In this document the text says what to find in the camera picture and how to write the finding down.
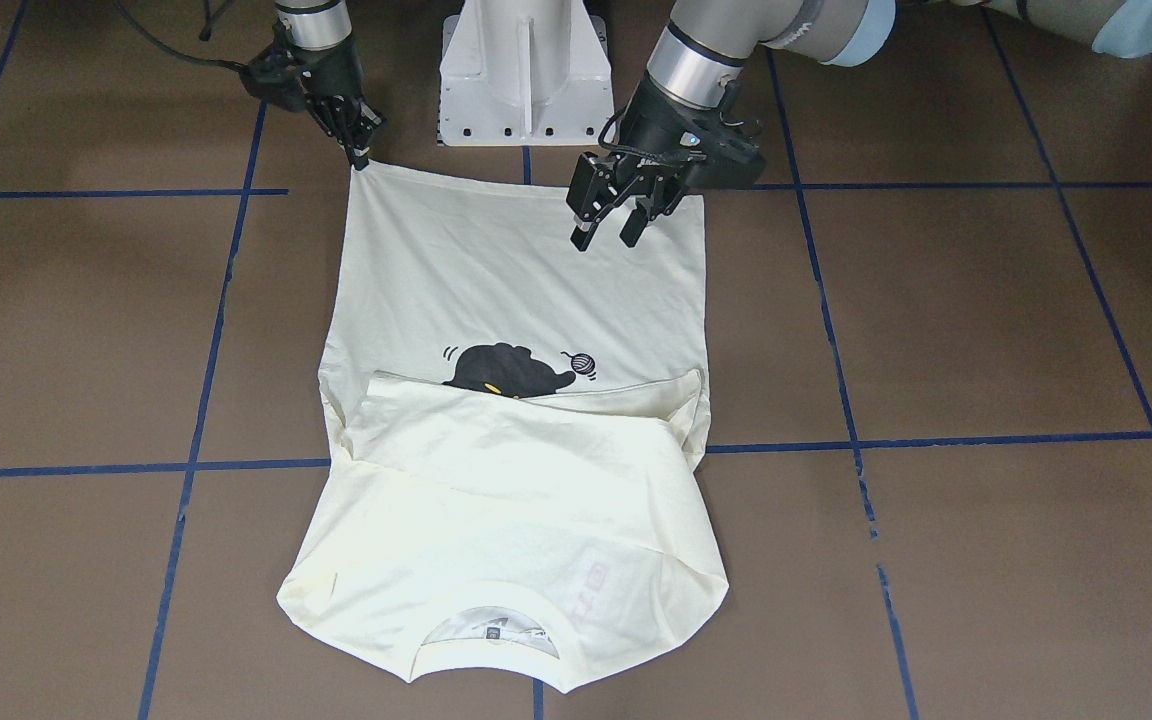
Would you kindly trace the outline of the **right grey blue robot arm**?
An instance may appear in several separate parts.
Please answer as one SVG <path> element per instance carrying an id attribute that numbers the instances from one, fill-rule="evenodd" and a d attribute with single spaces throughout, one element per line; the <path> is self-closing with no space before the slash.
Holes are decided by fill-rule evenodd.
<path id="1" fill-rule="evenodd" d="M 364 67 L 344 1 L 276 1 L 273 41 L 238 71 L 248 94 L 305 111 L 344 151 L 353 169 L 370 160 L 385 119 L 369 105 Z"/>

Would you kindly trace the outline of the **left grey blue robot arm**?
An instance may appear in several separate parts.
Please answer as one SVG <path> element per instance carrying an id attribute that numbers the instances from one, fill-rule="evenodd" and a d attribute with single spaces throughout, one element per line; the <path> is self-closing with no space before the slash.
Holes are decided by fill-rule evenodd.
<path id="1" fill-rule="evenodd" d="M 573 247 L 588 250 L 617 209 L 628 209 L 620 238 L 635 247 L 694 190 L 753 187 L 761 128 L 733 114 L 749 58 L 764 47 L 858 67 L 882 50 L 897 12 L 896 1 L 677 1 L 631 99 L 573 169 Z"/>

